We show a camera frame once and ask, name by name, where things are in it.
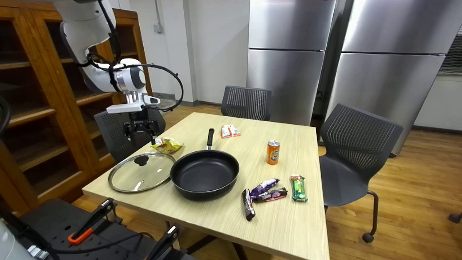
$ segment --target refrigerator door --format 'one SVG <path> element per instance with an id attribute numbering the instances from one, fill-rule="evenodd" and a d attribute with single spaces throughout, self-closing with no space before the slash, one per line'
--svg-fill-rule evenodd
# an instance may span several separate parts
<path id="1" fill-rule="evenodd" d="M 460 0 L 355 0 L 343 52 L 446 54 Z"/>
<path id="2" fill-rule="evenodd" d="M 429 94 L 443 55 L 342 54 L 326 117 L 341 103 L 387 117 L 404 127 L 397 155 Z"/>
<path id="3" fill-rule="evenodd" d="M 325 49 L 336 0 L 250 0 L 248 48 Z"/>
<path id="4" fill-rule="evenodd" d="M 271 122 L 309 125 L 323 52 L 248 51 L 251 88 L 271 90 Z"/>

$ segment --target table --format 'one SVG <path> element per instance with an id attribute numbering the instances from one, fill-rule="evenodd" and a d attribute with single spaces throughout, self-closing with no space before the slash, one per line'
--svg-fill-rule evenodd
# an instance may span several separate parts
<path id="1" fill-rule="evenodd" d="M 221 139 L 218 135 L 224 125 L 234 125 L 241 136 Z M 260 252 L 289 259 L 329 259 L 316 130 L 306 126 L 192 113 L 162 136 L 185 145 L 175 153 L 173 158 L 177 159 L 205 149 L 211 127 L 215 129 L 212 149 L 235 156 L 241 168 L 234 188 L 222 198 L 206 203 L 189 201 L 180 197 L 172 182 L 143 194 L 118 194 L 108 187 L 110 171 L 86 185 L 84 192 L 98 198 L 114 198 L 118 204 Z M 270 139 L 280 142 L 277 165 L 266 164 Z M 150 151 L 147 145 L 134 155 Z M 307 203 L 292 201 L 289 177 L 293 174 L 306 178 Z M 289 197 L 254 204 L 257 216 L 247 221 L 241 192 L 270 178 L 279 178 L 277 187 L 287 188 Z"/>

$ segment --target white wall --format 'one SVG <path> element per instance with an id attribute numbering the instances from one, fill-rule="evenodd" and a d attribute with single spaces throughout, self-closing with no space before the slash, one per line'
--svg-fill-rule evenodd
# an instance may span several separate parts
<path id="1" fill-rule="evenodd" d="M 436 77 L 414 126 L 462 132 L 462 77 Z"/>
<path id="2" fill-rule="evenodd" d="M 185 0 L 196 99 L 221 103 L 247 83 L 248 0 Z"/>
<path id="3" fill-rule="evenodd" d="M 157 2 L 163 35 L 154 32 L 154 0 L 130 0 L 130 8 L 138 13 L 146 60 L 179 74 L 185 101 L 221 103 L 225 86 L 245 86 L 248 0 Z M 154 93 L 177 96 L 164 73 L 150 70 L 150 83 Z"/>
<path id="4" fill-rule="evenodd" d="M 124 9 L 124 10 L 131 10 L 130 2 L 128 0 L 110 0 L 112 9 Z"/>
<path id="5" fill-rule="evenodd" d="M 138 15 L 146 61 L 179 74 L 185 86 L 183 101 L 195 101 L 183 0 L 159 0 L 159 15 L 163 26 L 162 35 L 154 32 L 157 16 L 153 0 L 131 0 L 130 6 Z M 149 70 L 149 75 L 154 93 L 175 94 L 179 97 L 177 83 L 169 74 L 159 70 Z"/>

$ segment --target frying pan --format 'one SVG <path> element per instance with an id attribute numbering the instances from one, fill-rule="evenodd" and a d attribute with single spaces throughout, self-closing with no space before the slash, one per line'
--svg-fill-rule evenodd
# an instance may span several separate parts
<path id="1" fill-rule="evenodd" d="M 212 140 L 214 129 L 209 129 L 206 151 L 189 153 L 172 166 L 172 182 L 188 200 L 215 200 L 231 191 L 235 184 L 240 164 L 228 153 L 211 151 Z"/>

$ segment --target pot lid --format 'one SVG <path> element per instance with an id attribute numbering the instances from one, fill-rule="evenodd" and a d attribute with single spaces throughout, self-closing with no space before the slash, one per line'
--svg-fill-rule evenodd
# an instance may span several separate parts
<path id="1" fill-rule="evenodd" d="M 175 159 L 164 153 L 140 153 L 120 162 L 110 172 L 110 187 L 121 194 L 150 191 L 170 179 Z"/>

